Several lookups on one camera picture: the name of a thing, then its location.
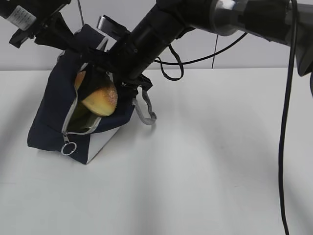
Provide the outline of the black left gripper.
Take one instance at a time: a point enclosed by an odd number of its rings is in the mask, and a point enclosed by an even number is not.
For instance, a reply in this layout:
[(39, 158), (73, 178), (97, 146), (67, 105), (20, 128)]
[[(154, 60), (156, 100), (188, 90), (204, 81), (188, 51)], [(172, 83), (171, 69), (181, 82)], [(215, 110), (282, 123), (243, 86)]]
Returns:
[(16, 48), (27, 39), (38, 45), (71, 49), (82, 54), (85, 51), (67, 26), (60, 10), (69, 0), (2, 0), (0, 16), (18, 28), (9, 43)]

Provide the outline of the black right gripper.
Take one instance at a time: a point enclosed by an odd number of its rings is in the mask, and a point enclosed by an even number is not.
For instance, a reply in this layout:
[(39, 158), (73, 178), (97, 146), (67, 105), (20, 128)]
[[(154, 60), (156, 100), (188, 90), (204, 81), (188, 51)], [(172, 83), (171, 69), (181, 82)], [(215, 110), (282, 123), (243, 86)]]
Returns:
[(133, 99), (138, 95), (138, 86), (144, 91), (152, 87), (150, 79), (142, 73), (153, 62), (153, 30), (106, 29), (107, 35), (116, 39), (108, 52), (85, 48), (82, 56), (88, 64), (83, 82), (78, 88), (79, 100), (84, 100), (93, 92), (109, 85), (107, 71), (112, 72), (120, 82), (115, 83), (117, 90), (117, 108), (133, 106)]

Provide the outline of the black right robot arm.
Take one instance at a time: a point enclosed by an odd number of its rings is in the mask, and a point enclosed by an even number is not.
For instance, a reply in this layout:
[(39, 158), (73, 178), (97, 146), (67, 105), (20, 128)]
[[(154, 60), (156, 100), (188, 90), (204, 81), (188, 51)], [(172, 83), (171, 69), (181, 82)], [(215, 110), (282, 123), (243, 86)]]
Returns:
[(116, 43), (94, 65), (120, 82), (138, 84), (173, 40), (194, 29), (220, 36), (242, 31), (289, 46), (298, 74), (313, 71), (313, 7), (294, 0), (158, 0), (132, 31), (105, 20), (104, 31)]

